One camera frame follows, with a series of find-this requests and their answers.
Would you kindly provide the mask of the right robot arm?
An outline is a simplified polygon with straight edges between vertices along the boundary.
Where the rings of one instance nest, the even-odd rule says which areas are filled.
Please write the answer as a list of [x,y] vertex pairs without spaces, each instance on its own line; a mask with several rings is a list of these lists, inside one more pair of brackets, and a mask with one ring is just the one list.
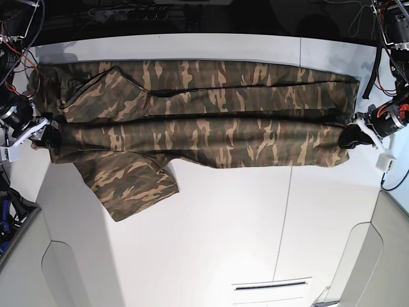
[[[8,23],[20,20],[26,11],[32,15],[23,35],[11,35]],[[61,134],[50,113],[34,115],[34,105],[28,95],[20,94],[12,84],[15,69],[27,61],[27,54],[38,38],[45,22],[44,1],[1,1],[1,129],[4,132],[2,149],[11,149],[25,140],[36,146],[58,148]]]

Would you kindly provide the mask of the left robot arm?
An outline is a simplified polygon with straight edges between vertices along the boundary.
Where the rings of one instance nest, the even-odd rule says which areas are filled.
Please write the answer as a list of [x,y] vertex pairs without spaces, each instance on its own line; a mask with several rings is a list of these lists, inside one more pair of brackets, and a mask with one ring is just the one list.
[[[390,100],[365,113],[356,113],[340,135],[339,146],[353,149],[358,145],[382,147],[382,139],[408,126],[408,1],[372,1],[378,26],[373,69],[362,98],[367,100],[374,86]],[[380,83],[382,52],[389,58],[395,88],[386,90]]]

